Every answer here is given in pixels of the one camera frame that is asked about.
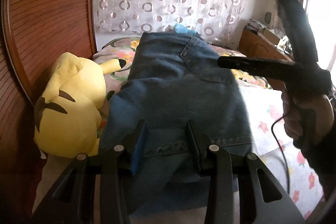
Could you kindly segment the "right hand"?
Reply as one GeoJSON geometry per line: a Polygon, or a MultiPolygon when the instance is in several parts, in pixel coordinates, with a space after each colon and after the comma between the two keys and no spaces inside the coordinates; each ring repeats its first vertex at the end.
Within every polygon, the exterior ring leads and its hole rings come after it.
{"type": "Polygon", "coordinates": [[[294,140],[303,138],[308,145],[316,145],[333,128],[334,111],[326,95],[297,98],[284,89],[281,99],[285,132],[294,140]]]}

